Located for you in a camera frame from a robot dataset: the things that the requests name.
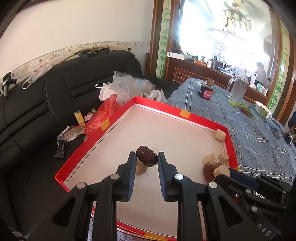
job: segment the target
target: yellow snack package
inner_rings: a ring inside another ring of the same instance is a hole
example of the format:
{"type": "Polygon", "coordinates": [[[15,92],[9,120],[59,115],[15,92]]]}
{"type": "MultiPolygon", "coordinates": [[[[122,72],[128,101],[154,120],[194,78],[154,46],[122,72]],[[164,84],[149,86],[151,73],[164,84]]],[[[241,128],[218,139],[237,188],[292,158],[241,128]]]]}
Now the yellow snack package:
{"type": "Polygon", "coordinates": [[[73,114],[75,115],[75,117],[76,117],[76,119],[77,119],[79,125],[84,124],[84,119],[83,119],[83,116],[82,116],[80,110],[77,110],[77,111],[74,112],[73,114]]]}

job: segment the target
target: green vegetable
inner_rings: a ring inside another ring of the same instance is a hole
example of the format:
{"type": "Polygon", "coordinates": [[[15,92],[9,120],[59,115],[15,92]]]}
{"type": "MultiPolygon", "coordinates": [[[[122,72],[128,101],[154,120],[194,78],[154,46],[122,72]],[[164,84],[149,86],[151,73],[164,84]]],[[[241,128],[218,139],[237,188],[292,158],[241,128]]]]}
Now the green vegetable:
{"type": "Polygon", "coordinates": [[[258,120],[257,116],[253,115],[253,113],[251,112],[251,108],[250,108],[246,103],[243,103],[243,102],[242,102],[242,103],[238,104],[238,103],[233,102],[233,101],[230,100],[230,99],[228,99],[228,103],[231,104],[231,105],[234,106],[234,107],[245,108],[246,111],[248,112],[248,115],[249,115],[250,117],[254,117],[255,120],[258,120]]]}

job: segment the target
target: scissors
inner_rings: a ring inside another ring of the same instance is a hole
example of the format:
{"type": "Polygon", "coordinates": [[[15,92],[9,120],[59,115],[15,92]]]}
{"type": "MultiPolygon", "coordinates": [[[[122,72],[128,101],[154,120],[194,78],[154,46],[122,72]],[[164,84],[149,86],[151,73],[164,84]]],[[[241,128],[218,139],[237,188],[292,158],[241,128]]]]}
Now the scissors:
{"type": "Polygon", "coordinates": [[[265,123],[267,123],[268,124],[268,126],[269,126],[269,128],[270,128],[270,130],[271,130],[271,132],[272,132],[272,134],[274,135],[274,137],[276,138],[276,139],[280,139],[280,137],[279,137],[279,132],[278,132],[278,128],[276,127],[276,126],[274,126],[273,124],[271,124],[271,123],[269,123],[269,122],[267,122],[267,121],[265,121],[265,123]]]}

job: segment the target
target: orange tape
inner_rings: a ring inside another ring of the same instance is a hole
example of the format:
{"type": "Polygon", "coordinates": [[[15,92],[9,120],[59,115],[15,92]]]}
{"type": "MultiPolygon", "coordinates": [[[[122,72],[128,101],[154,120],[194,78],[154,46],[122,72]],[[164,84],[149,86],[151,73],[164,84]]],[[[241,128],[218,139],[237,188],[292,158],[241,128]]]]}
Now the orange tape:
{"type": "Polygon", "coordinates": [[[149,233],[145,231],[145,237],[147,238],[153,238],[154,240],[159,241],[168,241],[168,238],[159,234],[149,233]]]}
{"type": "Polygon", "coordinates": [[[180,111],[180,116],[188,119],[188,117],[190,116],[190,112],[186,111],[186,110],[181,110],[180,111]]]}
{"type": "Polygon", "coordinates": [[[104,131],[108,126],[110,126],[109,118],[105,120],[103,124],[101,124],[102,131],[104,131]]]}

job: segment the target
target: red plastic bag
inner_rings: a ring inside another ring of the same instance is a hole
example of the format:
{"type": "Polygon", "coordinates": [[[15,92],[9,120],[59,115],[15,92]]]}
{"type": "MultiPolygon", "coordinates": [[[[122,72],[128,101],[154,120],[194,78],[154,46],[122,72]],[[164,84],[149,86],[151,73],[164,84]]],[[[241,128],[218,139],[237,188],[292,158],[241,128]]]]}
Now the red plastic bag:
{"type": "Polygon", "coordinates": [[[90,137],[121,105],[116,102],[117,95],[111,95],[93,114],[84,127],[84,134],[90,137]]]}

